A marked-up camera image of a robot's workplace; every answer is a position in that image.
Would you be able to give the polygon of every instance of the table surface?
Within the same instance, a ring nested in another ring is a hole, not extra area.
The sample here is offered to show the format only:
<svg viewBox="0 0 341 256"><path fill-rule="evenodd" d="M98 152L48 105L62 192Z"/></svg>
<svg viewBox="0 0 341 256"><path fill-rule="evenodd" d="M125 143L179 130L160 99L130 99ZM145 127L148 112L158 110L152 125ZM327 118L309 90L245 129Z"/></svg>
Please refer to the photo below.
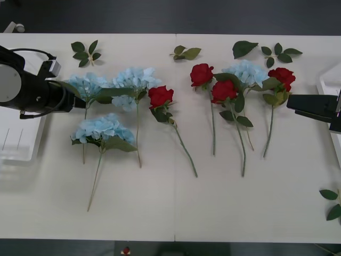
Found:
<svg viewBox="0 0 341 256"><path fill-rule="evenodd" d="M174 132L157 123L141 103L140 150L109 151L90 212L86 212L98 161L96 148L71 146L69 134L84 118L82 110L53 114L45 125L38 159L31 167L11 167L0 173L0 238L109 239L130 241L224 241L339 243L337 220L326 222L332 206L321 188L340 187L340 167L327 125L295 115L282 106L275 111L273 136L262 159L270 122L270 109L251 93L247 116L254 124L246 134L244 178L242 152L236 128L215 109L217 153L213 157L210 104L206 93L194 92L189 73L195 64L208 63L215 72L238 60L232 46L238 40L304 52L293 63L279 64L294 71L292 92L316 94L316 76L341 60L341 37L247 35L130 35L58 34L3 35L4 47L32 47L58 56L59 79L92 71L108 78L130 66L155 67L155 76L175 90L173 114L184 143L197 167L195 178ZM103 54L94 67L78 68L70 43L89 45L98 39ZM200 47L194 61L174 63L168 56L175 46ZM247 59L264 66L260 49ZM135 112L93 105L89 117L111 111L136 131Z"/></svg>

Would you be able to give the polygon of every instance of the black cable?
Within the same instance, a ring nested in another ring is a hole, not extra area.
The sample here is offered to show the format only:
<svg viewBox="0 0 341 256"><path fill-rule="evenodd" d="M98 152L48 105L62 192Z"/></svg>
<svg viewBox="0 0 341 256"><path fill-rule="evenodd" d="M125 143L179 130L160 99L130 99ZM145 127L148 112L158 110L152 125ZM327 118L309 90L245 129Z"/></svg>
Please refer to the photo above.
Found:
<svg viewBox="0 0 341 256"><path fill-rule="evenodd" d="M37 118L37 117L42 117L42 116L46 116L48 114L50 114L51 112L54 112L55 110L57 110L63 103L64 103L64 100L65 100L65 97L66 97L66 89L65 87L63 86L62 83L58 82L58 81L51 81L53 83L56 83L56 84L59 84L62 88L63 88L63 97L62 99L59 101L59 103L54 107L54 108L51 108L49 109L48 111L46 112L43 112L39 115L25 115L25 114L20 114L20 119L33 119L33 118Z"/></svg>
<svg viewBox="0 0 341 256"><path fill-rule="evenodd" d="M10 51L12 52L19 52L19 51L29 51L29 52L40 52L42 54L45 54L49 60L55 60L56 57L53 56L52 54L49 54L47 52L44 52L42 50L37 50L37 49L31 49L31 48L17 48L17 49L11 49Z"/></svg>

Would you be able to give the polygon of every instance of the detached leaf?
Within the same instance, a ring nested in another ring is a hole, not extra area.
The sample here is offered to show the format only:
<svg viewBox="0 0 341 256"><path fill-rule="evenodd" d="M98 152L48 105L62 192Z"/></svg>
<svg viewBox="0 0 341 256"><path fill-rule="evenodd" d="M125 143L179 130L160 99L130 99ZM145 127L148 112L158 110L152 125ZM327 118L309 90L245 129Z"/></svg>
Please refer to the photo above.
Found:
<svg viewBox="0 0 341 256"><path fill-rule="evenodd" d="M337 204L328 213L327 220L335 220L339 217L341 217L341 206Z"/></svg>
<svg viewBox="0 0 341 256"><path fill-rule="evenodd" d="M294 49L294 48L287 48L286 50L284 50L283 53L299 55L299 54L302 54L303 52L300 52L299 50Z"/></svg>
<svg viewBox="0 0 341 256"><path fill-rule="evenodd" d="M81 67L83 67L83 66L85 66L87 63L89 62L89 60L88 59L84 59L84 60L81 60L80 61L80 63L79 63L79 68L81 68Z"/></svg>
<svg viewBox="0 0 341 256"><path fill-rule="evenodd" d="M263 94L263 99L266 103L275 106L278 103L278 99L272 94Z"/></svg>
<svg viewBox="0 0 341 256"><path fill-rule="evenodd" d="M320 190L320 194L321 196L323 196L325 199L328 199L328 200L336 200L338 197L337 193L329 189Z"/></svg>
<svg viewBox="0 0 341 256"><path fill-rule="evenodd" d="M266 46L262 46L262 52L268 56L272 54L272 51L270 50L270 48Z"/></svg>
<svg viewBox="0 0 341 256"><path fill-rule="evenodd" d="M234 110L237 113L240 113L244 109L244 105L245 105L245 99L244 99L243 94L240 92L238 94L238 97L236 98L236 101L234 102Z"/></svg>
<svg viewBox="0 0 341 256"><path fill-rule="evenodd" d="M85 51L84 44L82 44L81 42L74 42L71 44L71 47L72 47L74 52L84 52Z"/></svg>
<svg viewBox="0 0 341 256"><path fill-rule="evenodd" d="M92 55L92 53L95 51L96 46L97 46L98 40L96 40L95 42L93 42L90 47L89 47L89 54Z"/></svg>
<svg viewBox="0 0 341 256"><path fill-rule="evenodd" d="M293 61L292 58L285 53L281 53L280 55L278 55L277 59L279 59L280 61L284 63L291 63Z"/></svg>
<svg viewBox="0 0 341 256"><path fill-rule="evenodd" d="M185 49L186 49L185 46L178 45L178 46L174 49L174 53L175 53L176 55L180 55L180 54L183 52L183 50L185 50Z"/></svg>
<svg viewBox="0 0 341 256"><path fill-rule="evenodd" d="M224 110L222 112L219 112L219 114L221 115L221 117L223 117L226 121L234 121L233 116L232 116L232 112L229 110Z"/></svg>
<svg viewBox="0 0 341 256"><path fill-rule="evenodd" d="M72 56L76 60L85 60L89 58L86 52L77 52L74 56Z"/></svg>
<svg viewBox="0 0 341 256"><path fill-rule="evenodd" d="M251 121L246 116L238 116L237 122L245 127L254 127Z"/></svg>
<svg viewBox="0 0 341 256"><path fill-rule="evenodd" d="M275 54L280 55L283 51L283 47L280 43L276 43L275 45Z"/></svg>
<svg viewBox="0 0 341 256"><path fill-rule="evenodd" d="M200 51L200 48L190 48L182 55L184 55L187 60L194 60L199 55Z"/></svg>
<svg viewBox="0 0 341 256"><path fill-rule="evenodd" d="M273 57L268 58L266 61L267 68L271 68L274 65L274 63L275 63L275 60Z"/></svg>
<svg viewBox="0 0 341 256"><path fill-rule="evenodd" d="M251 43L249 41L238 41L234 44L232 51L235 59L240 58L248 54L258 43Z"/></svg>

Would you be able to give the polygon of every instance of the red rose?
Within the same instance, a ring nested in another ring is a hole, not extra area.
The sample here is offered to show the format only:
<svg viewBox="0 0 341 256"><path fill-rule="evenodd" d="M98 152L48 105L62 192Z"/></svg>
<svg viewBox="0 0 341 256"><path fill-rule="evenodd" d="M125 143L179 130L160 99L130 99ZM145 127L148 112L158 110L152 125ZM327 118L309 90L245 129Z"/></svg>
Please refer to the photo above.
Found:
<svg viewBox="0 0 341 256"><path fill-rule="evenodd" d="M195 65L192 69L191 79L192 87L201 86L213 78L213 67L209 67L208 64Z"/></svg>
<svg viewBox="0 0 341 256"><path fill-rule="evenodd" d="M231 100L237 97L238 89L234 87L231 80L219 81L212 89L213 100L212 103L220 104L218 101L225 101L227 97Z"/></svg>
<svg viewBox="0 0 341 256"><path fill-rule="evenodd" d="M272 69L269 71L268 76L277 78L278 81L284 84L284 87L287 92L290 92L291 90L291 83L295 81L296 77L293 76L292 71L286 69L286 68L277 68Z"/></svg>
<svg viewBox="0 0 341 256"><path fill-rule="evenodd" d="M172 102L173 93L174 91L172 89L167 91L166 86L150 89L148 93L148 96L150 97L150 104L152 105L150 109L162 106L167 100Z"/></svg>

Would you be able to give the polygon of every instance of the rose stem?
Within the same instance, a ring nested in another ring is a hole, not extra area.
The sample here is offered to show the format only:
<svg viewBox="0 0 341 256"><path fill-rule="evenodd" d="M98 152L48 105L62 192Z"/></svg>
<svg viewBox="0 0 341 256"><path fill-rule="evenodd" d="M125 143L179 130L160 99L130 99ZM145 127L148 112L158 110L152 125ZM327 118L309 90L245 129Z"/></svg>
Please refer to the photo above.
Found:
<svg viewBox="0 0 341 256"><path fill-rule="evenodd" d="M89 206L87 207L87 211L90 210L91 207L91 203L92 203L92 199L94 198L94 194L95 194L95 185L96 185L96 180L97 180L97 176L98 176L98 170L100 168L100 164L101 164L101 160L102 160L102 155L103 152L100 152L100 160L98 161L98 166L97 166L97 171L96 171L96 176L95 176L95 181L94 181L94 186L92 187L92 192L91 192L91 197L90 197L90 201L89 201Z"/></svg>
<svg viewBox="0 0 341 256"><path fill-rule="evenodd" d="M241 137L241 133L240 133L240 130L239 130L239 125L238 125L238 122L236 120L236 117L234 116L234 111L233 111L232 105L231 105L231 112L232 112L233 120L236 123L238 134L239 134L239 138L240 138L240 142L241 142L241 146L243 148L244 161L243 161L243 170L241 172L241 176L244 177L244 174L245 174L245 164L246 164L246 153L245 153L245 147L244 147L244 143L243 143L243 138Z"/></svg>
<svg viewBox="0 0 341 256"><path fill-rule="evenodd" d="M249 128L248 128L248 127L245 127L245 128L246 128L247 137L249 138L249 142L250 142L250 145L251 145L251 149L252 149L252 151L255 151L254 146L252 145L252 142L251 142L251 139L250 139Z"/></svg>
<svg viewBox="0 0 341 256"><path fill-rule="evenodd" d="M139 158L139 164L140 168L142 168L142 162L140 158L140 152L139 152L139 104L136 104L136 113L137 113L137 132L136 132L136 148L137 148L137 156Z"/></svg>
<svg viewBox="0 0 341 256"><path fill-rule="evenodd" d="M269 147L269 143L270 143L270 139L271 139L271 133L272 133L272 123L273 123L273 106L271 106L270 131L269 131L269 136L268 136L268 138L267 138L267 142L266 142L266 147L265 147L265 150L264 150L263 158L265 158L266 152L267 152L267 148Z"/></svg>
<svg viewBox="0 0 341 256"><path fill-rule="evenodd" d="M212 112L212 126L213 126L213 155L215 156L215 124L214 124L214 113L213 113L213 103L211 102L212 100L212 95L209 89L207 89L210 103L211 103L211 112Z"/></svg>
<svg viewBox="0 0 341 256"><path fill-rule="evenodd" d="M180 136L180 134L179 134L179 131L177 130L177 125L172 125L172 127L175 129L176 134L177 134L177 136L179 137L181 146L183 147L183 149L185 150L186 154L188 155L188 157L189 157L189 159L190 159L190 161L191 161L191 164L192 164L192 167L193 167L193 170L194 170L194 174L195 174L195 176L196 176L196 178L197 178L197 177L198 177L198 174L197 174L196 167L194 166L194 162L193 162L193 160L192 160L192 157L191 157L190 153L188 153L188 151L187 151L187 149L186 149L186 147L185 147L185 144L183 143L183 141L182 141L182 139L181 139L181 136Z"/></svg>

